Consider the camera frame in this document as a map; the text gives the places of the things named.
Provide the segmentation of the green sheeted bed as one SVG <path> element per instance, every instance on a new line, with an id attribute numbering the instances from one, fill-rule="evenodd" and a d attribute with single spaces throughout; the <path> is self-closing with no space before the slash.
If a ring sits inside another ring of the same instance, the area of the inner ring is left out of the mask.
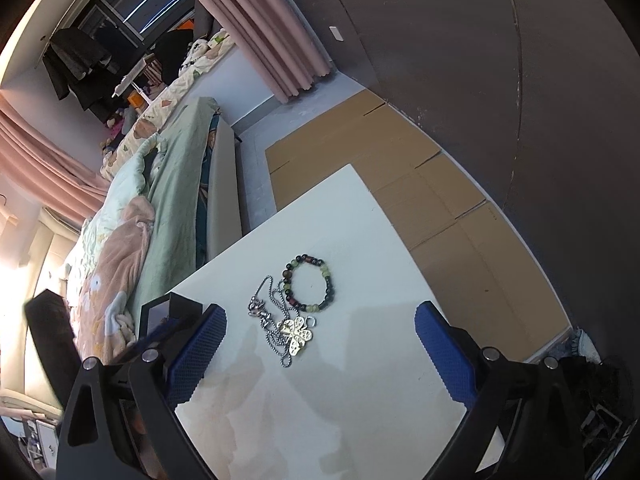
<path id="1" fill-rule="evenodd" d="M 214 99 L 183 106 L 160 134 L 158 154 L 160 168 L 145 193 L 155 209 L 153 233 L 127 304 L 136 323 L 144 304 L 242 237 L 235 136 Z"/>

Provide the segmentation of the pink curtain by window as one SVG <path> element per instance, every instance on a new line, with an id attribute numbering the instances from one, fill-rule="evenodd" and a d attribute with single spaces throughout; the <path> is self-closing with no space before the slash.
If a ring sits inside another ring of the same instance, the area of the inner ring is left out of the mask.
<path id="1" fill-rule="evenodd" d="M 1 173 L 75 223 L 102 207 L 110 184 L 58 148 L 1 100 Z"/>

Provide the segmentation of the white small folding table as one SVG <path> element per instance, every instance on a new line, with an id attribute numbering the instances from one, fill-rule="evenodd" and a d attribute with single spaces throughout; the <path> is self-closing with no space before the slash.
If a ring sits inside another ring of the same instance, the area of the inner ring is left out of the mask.
<path id="1" fill-rule="evenodd" d="M 116 96 L 122 96 L 122 94 L 129 88 L 133 88 L 136 90 L 137 94 L 142 97 L 143 101 L 146 104 L 151 104 L 152 100 L 145 93 L 145 91 L 136 83 L 136 79 L 143 73 L 143 70 L 146 67 L 145 58 L 140 58 L 140 60 L 134 64 L 134 67 L 126 73 L 125 76 L 122 77 L 120 83 L 115 87 L 112 97 L 116 98 Z"/>

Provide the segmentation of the flattened brown cardboard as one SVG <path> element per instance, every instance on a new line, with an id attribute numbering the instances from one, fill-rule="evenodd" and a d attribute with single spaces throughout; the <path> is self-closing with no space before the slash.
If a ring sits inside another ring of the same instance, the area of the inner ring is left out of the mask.
<path id="1" fill-rule="evenodd" d="M 353 166 L 431 286 L 448 321 L 510 360 L 570 332 L 552 286 L 497 206 L 422 130 L 369 90 L 266 151 L 284 208 Z"/>

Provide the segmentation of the black jewelry box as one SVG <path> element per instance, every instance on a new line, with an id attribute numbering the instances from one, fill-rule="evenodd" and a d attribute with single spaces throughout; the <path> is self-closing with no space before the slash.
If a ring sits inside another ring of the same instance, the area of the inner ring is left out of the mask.
<path id="1" fill-rule="evenodd" d="M 168 292 L 142 306 L 138 336 L 139 338 L 149 336 L 153 330 L 169 321 L 180 320 L 180 318 L 194 320 L 202 312 L 203 306 L 198 302 L 175 292 Z"/>

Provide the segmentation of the white wall switch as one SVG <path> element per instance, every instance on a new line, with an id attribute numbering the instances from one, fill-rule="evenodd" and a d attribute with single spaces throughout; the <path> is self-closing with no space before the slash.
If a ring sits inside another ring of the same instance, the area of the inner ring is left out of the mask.
<path id="1" fill-rule="evenodd" d="M 336 26 L 331 25 L 329 30 L 336 41 L 342 42 L 344 40 L 340 30 Z"/>

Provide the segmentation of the pink curtain by wardrobe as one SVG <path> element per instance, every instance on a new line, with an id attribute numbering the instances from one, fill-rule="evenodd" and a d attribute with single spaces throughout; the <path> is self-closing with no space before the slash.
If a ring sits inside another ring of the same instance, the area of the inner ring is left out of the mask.
<path id="1" fill-rule="evenodd" d="M 221 24 L 278 101 L 331 73 L 286 0 L 198 0 Z"/>

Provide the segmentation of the pink floral blanket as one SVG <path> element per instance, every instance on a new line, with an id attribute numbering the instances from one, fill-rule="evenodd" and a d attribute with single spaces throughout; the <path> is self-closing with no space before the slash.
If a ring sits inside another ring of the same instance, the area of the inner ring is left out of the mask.
<path id="1" fill-rule="evenodd" d="M 122 223 L 106 240 L 93 272 L 80 290 L 72 320 L 81 359 L 112 362 L 137 340 L 127 302 L 136 288 L 148 253 L 155 220 L 142 195 L 130 200 Z"/>

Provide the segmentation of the dark brown wardrobe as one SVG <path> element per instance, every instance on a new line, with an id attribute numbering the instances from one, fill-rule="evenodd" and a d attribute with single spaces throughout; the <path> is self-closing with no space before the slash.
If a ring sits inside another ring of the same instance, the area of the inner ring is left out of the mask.
<path id="1" fill-rule="evenodd" d="M 637 374 L 639 0 L 293 1 L 339 70 L 484 188 L 600 355 Z"/>

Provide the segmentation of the floral window seat cushion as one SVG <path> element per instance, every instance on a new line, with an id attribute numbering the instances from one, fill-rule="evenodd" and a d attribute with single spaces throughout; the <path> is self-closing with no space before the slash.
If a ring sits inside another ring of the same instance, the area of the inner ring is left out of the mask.
<path id="1" fill-rule="evenodd" d="M 174 109 L 201 76 L 219 64 L 234 46 L 234 40 L 224 29 L 209 40 L 195 40 L 180 66 L 178 77 L 141 113 L 115 151 L 104 157 L 100 175 L 107 181 L 113 180 L 141 144 L 164 128 Z"/>

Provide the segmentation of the hanging dark clothes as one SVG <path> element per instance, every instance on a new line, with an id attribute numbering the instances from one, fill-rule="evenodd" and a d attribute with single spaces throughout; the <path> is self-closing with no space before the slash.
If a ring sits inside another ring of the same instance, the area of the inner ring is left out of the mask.
<path id="1" fill-rule="evenodd" d="M 111 94 L 111 53 L 77 28 L 57 30 L 42 57 L 60 101 L 73 93 L 86 110 Z"/>

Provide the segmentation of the pale green duvet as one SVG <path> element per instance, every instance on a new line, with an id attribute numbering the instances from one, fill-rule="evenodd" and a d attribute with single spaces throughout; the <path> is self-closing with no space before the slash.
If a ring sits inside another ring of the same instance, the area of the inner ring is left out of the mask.
<path id="1" fill-rule="evenodd" d="M 122 220 L 124 209 L 145 188 L 144 158 L 157 146 L 157 139 L 157 133 L 146 138 L 117 170 L 103 206 L 92 218 L 85 220 L 76 245 L 66 257 L 63 264 L 66 278 L 73 274 L 84 278 L 96 266 L 106 240 Z"/>

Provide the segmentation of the gold butterfly pendant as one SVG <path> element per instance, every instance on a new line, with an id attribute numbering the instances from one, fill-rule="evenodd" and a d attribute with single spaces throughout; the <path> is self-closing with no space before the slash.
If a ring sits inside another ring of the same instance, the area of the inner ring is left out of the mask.
<path id="1" fill-rule="evenodd" d="M 297 356 L 312 341 L 315 327 L 316 319 L 313 316 L 297 315 L 279 323 L 278 331 L 290 356 Z"/>

